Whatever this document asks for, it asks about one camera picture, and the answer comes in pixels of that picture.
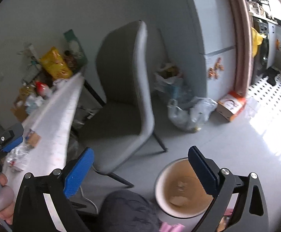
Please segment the person's left hand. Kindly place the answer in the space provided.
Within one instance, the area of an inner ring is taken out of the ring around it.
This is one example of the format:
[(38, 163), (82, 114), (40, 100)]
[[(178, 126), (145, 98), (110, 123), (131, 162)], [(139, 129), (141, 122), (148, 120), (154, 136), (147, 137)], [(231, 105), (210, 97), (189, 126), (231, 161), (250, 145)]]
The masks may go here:
[(2, 186), (0, 190), (0, 218), (7, 224), (12, 225), (15, 206), (14, 192), (12, 188), (7, 186), (7, 182), (7, 177), (0, 173), (0, 185)]

